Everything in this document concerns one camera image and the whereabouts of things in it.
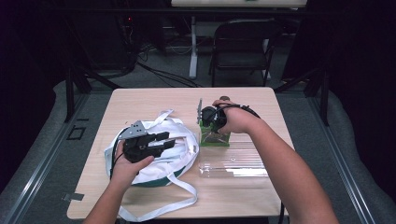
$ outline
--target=chair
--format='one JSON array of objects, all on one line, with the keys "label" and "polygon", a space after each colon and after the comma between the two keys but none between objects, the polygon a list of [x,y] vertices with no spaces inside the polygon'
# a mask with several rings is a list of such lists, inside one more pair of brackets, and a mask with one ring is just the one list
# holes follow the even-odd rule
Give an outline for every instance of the chair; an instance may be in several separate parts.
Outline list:
[{"label": "chair", "polygon": [[[232,20],[220,25],[215,32],[209,75],[215,86],[216,69],[265,70],[262,85],[265,86],[274,44],[282,34],[282,25],[274,20]],[[268,39],[264,49],[263,42]]]}]

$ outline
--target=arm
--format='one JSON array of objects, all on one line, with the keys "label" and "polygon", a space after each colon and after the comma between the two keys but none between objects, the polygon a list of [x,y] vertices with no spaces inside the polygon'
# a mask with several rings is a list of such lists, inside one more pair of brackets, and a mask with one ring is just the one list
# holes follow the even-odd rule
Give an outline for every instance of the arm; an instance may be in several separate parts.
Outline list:
[{"label": "arm", "polygon": [[[233,104],[217,100],[213,105]],[[240,108],[225,108],[220,133],[247,133],[257,148],[291,223],[338,223],[331,202],[304,160],[262,120]]]},{"label": "arm", "polygon": [[[123,141],[117,146],[117,157],[123,150]],[[114,223],[120,209],[125,191],[131,186],[139,170],[148,166],[154,158],[147,157],[137,163],[130,163],[123,154],[114,166],[113,176],[102,196],[96,202],[91,212],[85,218],[84,223]]]}]

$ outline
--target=person's right arm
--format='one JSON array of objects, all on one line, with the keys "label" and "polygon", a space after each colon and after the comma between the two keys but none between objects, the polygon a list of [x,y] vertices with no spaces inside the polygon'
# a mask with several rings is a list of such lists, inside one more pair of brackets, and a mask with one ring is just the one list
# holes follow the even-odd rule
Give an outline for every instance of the person's right arm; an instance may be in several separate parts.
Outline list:
[{"label": "person's right arm", "polygon": [[[233,104],[215,101],[213,105]],[[305,161],[268,124],[237,107],[225,108],[220,133],[247,133],[257,148],[291,223],[338,223],[332,204]]]}]

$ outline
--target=white tote bag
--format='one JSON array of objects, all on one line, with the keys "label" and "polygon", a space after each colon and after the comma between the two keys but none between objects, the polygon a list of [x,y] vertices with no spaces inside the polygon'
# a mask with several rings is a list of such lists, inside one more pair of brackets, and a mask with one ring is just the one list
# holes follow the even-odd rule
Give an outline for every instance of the white tote bag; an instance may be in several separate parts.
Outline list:
[{"label": "white tote bag", "polygon": [[[172,112],[173,110],[169,109],[163,111],[154,121],[141,121],[148,133],[169,132],[169,138],[175,138],[176,142],[174,147],[166,149],[161,157],[155,158],[149,166],[142,169],[132,182],[132,185],[161,187],[173,183],[188,191],[192,197],[181,202],[168,204],[141,217],[134,216],[121,206],[119,215],[126,221],[141,222],[149,220],[164,213],[192,205],[198,199],[197,191],[192,185],[177,179],[194,164],[199,152],[198,141],[195,134],[187,129],[180,119],[168,118]],[[105,149],[106,171],[109,176],[112,168],[113,147],[116,145],[121,132],[114,138],[109,147]]]}]

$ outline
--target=person's left hand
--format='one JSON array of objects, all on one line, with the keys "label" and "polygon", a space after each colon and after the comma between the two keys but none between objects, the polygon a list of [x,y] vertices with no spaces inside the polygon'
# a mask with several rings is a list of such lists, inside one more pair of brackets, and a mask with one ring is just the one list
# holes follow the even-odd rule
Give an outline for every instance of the person's left hand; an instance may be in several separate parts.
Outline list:
[{"label": "person's left hand", "polygon": [[154,157],[149,156],[142,161],[131,163],[126,160],[123,155],[123,144],[124,140],[119,141],[117,145],[116,158],[118,159],[113,167],[113,176],[111,177],[110,183],[117,184],[120,188],[127,190],[131,186],[136,174],[154,161]]}]

